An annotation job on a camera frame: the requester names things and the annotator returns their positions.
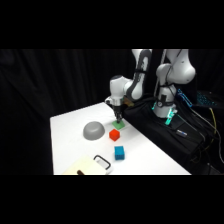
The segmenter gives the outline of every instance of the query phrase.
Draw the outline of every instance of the green light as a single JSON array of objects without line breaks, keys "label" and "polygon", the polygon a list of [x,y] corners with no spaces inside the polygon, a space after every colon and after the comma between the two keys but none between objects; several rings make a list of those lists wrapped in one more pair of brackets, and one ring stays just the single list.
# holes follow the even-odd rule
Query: green light
[{"label": "green light", "polygon": [[156,106],[156,102],[154,103],[154,106],[153,106],[152,110],[154,110],[154,109],[155,109],[155,106]]},{"label": "green light", "polygon": [[170,119],[170,118],[168,118],[167,120],[166,120],[166,125],[170,125],[170,122],[172,121],[172,119]]},{"label": "green light", "polygon": [[170,125],[170,122],[172,121],[172,118],[174,117],[174,113],[173,113],[173,111],[172,111],[172,109],[170,109],[170,111],[169,111],[169,114],[168,114],[168,116],[167,116],[167,120],[166,120],[166,125]]}]

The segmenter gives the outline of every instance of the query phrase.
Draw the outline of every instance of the black background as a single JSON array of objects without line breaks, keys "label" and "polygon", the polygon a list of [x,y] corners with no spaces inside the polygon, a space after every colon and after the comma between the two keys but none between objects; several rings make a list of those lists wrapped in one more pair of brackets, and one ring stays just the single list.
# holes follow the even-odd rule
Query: black background
[{"label": "black background", "polygon": [[[154,49],[153,93],[162,49]],[[224,95],[224,49],[191,49],[198,88]],[[0,174],[53,174],[49,118],[103,102],[115,75],[133,78],[130,49],[1,49]]]}]

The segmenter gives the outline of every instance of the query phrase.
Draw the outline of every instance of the table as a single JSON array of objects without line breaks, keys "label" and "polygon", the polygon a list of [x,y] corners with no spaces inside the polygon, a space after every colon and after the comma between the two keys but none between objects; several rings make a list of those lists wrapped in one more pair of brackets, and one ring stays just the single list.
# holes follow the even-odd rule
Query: table
[{"label": "table", "polygon": [[[105,103],[51,118],[54,174],[61,175],[84,155],[100,155],[111,163],[110,175],[190,175],[126,120],[121,138],[112,141],[109,132],[114,120],[113,110]],[[105,135],[97,141],[83,137],[85,125],[92,121],[105,127]],[[124,146],[124,161],[115,161],[115,146]]]}]

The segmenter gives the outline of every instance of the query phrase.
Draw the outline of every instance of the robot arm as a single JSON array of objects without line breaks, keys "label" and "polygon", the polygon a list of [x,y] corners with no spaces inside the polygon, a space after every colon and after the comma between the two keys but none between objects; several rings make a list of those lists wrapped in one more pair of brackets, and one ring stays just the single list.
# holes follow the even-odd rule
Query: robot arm
[{"label": "robot arm", "polygon": [[113,106],[118,123],[122,120],[121,106],[124,96],[127,96],[132,102],[141,99],[143,96],[145,76],[151,62],[152,49],[133,49],[132,53],[136,59],[134,79],[126,79],[123,76],[113,77],[110,80],[111,96],[105,101]]},{"label": "robot arm", "polygon": [[175,111],[177,91],[173,84],[188,84],[196,75],[189,60],[189,49],[168,49],[167,58],[170,64],[163,64],[157,69],[160,91],[154,113],[160,118],[168,118],[170,112]]}]

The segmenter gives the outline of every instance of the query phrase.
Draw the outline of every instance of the blue cube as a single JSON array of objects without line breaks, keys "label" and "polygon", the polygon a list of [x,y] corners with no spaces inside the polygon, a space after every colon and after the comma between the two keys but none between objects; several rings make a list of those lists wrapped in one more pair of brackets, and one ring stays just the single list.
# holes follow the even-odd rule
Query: blue cube
[{"label": "blue cube", "polygon": [[124,147],[123,146],[116,146],[115,147],[115,159],[116,160],[124,160]]}]

